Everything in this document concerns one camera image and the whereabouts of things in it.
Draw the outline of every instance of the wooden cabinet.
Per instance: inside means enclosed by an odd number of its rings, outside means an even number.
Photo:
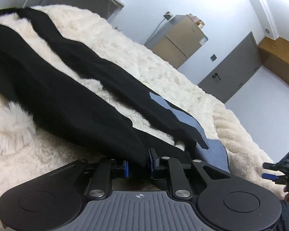
[[[265,37],[258,49],[264,66],[289,84],[289,41]]]

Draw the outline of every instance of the white fluffy blanket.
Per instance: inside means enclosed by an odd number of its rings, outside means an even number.
[[[260,176],[263,162],[272,162],[253,142],[236,116],[223,103],[204,93],[167,62],[122,33],[106,20],[88,10],[53,5],[36,7],[46,12],[66,38],[81,41],[102,58],[119,65],[166,100],[193,115],[211,139],[220,139],[227,149],[231,173],[261,185],[282,196],[282,187]],[[173,138],[150,126],[144,117],[117,101],[99,81],[80,79],[54,54],[25,19],[16,14],[0,17],[0,24],[17,31],[25,41],[52,66],[69,75],[93,93],[130,118],[133,126],[178,148]],[[99,154],[73,145],[36,126],[32,116],[19,105],[8,103],[0,94],[0,195],[11,187],[26,182],[78,158],[98,160]]]

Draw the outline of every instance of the door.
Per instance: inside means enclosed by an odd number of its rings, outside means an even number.
[[[257,45],[249,35],[198,86],[226,103],[261,67]]]

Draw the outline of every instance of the light switch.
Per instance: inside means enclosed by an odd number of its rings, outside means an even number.
[[[211,60],[212,60],[212,61],[215,61],[216,59],[217,59],[216,55],[212,55],[212,56],[211,56]]]

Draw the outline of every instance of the ridged rubber surface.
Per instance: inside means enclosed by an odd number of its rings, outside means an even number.
[[[90,201],[71,223],[56,231],[213,231],[189,203],[165,191],[113,191],[104,200]]]

